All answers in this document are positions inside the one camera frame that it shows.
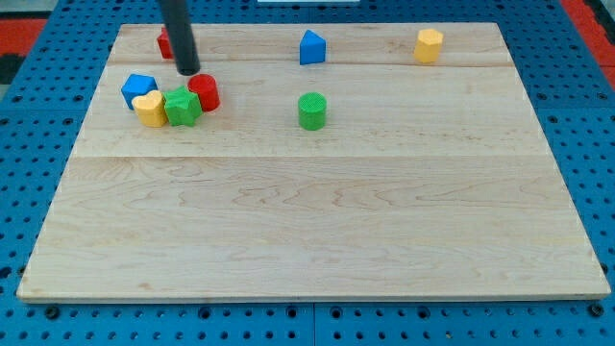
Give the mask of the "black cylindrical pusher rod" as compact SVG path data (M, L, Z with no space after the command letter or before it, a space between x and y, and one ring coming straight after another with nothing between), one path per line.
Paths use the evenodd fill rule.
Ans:
M158 3L178 73L197 74L201 64L186 1L159 0Z

